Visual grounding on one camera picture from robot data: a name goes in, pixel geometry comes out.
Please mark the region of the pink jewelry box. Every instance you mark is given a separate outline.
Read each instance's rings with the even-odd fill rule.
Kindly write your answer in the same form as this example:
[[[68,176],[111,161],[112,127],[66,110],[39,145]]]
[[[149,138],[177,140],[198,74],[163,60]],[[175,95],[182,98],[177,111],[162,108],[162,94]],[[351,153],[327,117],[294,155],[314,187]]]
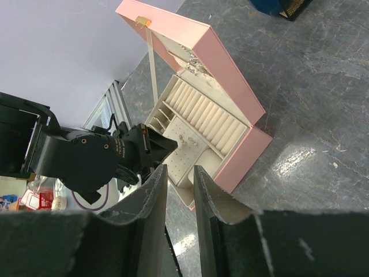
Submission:
[[[196,165],[232,192],[272,139],[256,127],[265,110],[221,40],[208,24],[139,1],[116,11],[147,42],[152,80],[155,55],[174,70],[162,93],[152,87],[145,122],[178,143],[165,160],[169,183],[188,209]],[[179,134],[198,136],[199,147],[184,147]]]

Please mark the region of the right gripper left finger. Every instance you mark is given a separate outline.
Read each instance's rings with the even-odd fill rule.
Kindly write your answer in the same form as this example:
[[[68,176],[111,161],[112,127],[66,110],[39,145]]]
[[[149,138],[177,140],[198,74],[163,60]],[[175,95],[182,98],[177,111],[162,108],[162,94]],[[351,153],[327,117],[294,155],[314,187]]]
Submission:
[[[107,210],[103,276],[160,276],[167,202],[167,166]]]

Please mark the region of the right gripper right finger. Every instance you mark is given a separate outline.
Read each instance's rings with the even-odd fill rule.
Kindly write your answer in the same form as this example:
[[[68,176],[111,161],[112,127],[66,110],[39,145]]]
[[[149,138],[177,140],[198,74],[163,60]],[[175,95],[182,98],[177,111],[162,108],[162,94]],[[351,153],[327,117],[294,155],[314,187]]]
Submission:
[[[203,276],[262,276],[262,244],[253,211],[194,168],[194,199]]]

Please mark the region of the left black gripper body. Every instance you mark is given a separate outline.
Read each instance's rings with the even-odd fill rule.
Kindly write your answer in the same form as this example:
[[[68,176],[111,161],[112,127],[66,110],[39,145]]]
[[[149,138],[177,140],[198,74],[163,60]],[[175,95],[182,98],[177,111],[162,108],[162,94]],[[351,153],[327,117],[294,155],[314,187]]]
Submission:
[[[115,144],[118,156],[115,178],[128,185],[146,182],[178,147],[177,141],[142,123],[129,129],[125,122],[115,131]]]

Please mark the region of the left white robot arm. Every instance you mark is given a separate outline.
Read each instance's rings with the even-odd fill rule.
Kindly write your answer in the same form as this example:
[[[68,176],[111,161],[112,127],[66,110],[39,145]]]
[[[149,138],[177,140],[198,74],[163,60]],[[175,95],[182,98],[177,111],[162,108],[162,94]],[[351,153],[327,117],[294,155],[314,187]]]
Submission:
[[[1,94],[1,175],[59,179],[88,203],[110,180],[118,188],[145,182],[178,147],[149,126],[110,118],[107,128],[62,127],[48,106]]]

